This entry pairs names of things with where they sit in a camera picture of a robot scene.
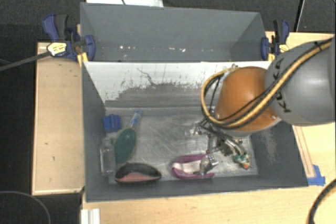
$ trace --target black lettering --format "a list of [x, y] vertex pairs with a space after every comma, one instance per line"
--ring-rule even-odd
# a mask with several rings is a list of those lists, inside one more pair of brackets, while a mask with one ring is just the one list
[[276, 69], [280, 69], [280, 66], [281, 66], [281, 62], [284, 60], [284, 58], [280, 59], [279, 61], [276, 62], [275, 64], [275, 68]]
[[282, 94], [281, 94], [281, 92], [278, 92], [277, 93], [277, 100], [279, 101], [279, 100], [281, 100], [282, 99]]
[[289, 113], [289, 112], [291, 112], [290, 109], [287, 108], [285, 102], [283, 102], [282, 104], [281, 104], [280, 102], [278, 102], [278, 104], [279, 104], [279, 106], [281, 106], [281, 107], [284, 109], [284, 112], [285, 112], [285, 113]]
[[276, 80], [277, 78], [279, 77], [279, 71], [278, 71], [278, 73], [273, 73], [273, 78]]

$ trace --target green sponge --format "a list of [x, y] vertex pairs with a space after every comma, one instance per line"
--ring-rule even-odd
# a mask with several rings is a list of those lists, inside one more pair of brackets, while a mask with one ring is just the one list
[[132, 127], [124, 128], [119, 132], [114, 143], [116, 164], [122, 164], [129, 160], [134, 152], [136, 139], [137, 133]]

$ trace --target wooden table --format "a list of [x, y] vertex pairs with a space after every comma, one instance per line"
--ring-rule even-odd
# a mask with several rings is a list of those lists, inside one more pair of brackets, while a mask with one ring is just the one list
[[[291, 33], [287, 44], [327, 39], [329, 34]], [[39, 44], [39, 52], [46, 44]], [[33, 195], [81, 192], [85, 184], [81, 126], [80, 69], [65, 59], [37, 63]], [[336, 177], [335, 124], [299, 128], [304, 159], [320, 167], [327, 183]], [[101, 223], [306, 223], [308, 211], [322, 187], [250, 191], [177, 198], [86, 203], [100, 208]], [[329, 195], [316, 223], [334, 223], [336, 195]]]

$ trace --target gray robot arm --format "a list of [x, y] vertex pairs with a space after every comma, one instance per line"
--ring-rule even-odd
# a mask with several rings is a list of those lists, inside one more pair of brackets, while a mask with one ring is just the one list
[[302, 44], [281, 54], [267, 70], [269, 88], [298, 57], [324, 42], [329, 48], [304, 62], [277, 92], [270, 104], [274, 112], [293, 125], [315, 125], [335, 120], [335, 38]]

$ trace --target black floor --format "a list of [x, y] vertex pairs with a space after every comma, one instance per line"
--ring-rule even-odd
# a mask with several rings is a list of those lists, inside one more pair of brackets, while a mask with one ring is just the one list
[[[0, 59], [17, 61], [33, 56], [36, 43], [47, 39], [41, 19], [50, 13], [69, 14], [79, 22], [84, 0], [0, 0]], [[163, 0], [165, 6], [257, 11], [266, 30], [274, 19], [285, 19], [293, 29], [299, 0]], [[332, 0], [306, 0], [299, 31], [335, 32]], [[0, 73], [0, 191], [30, 193], [34, 123], [34, 64]], [[77, 223], [78, 195], [48, 196], [52, 223]], [[4, 220], [0, 223], [19, 223]]]

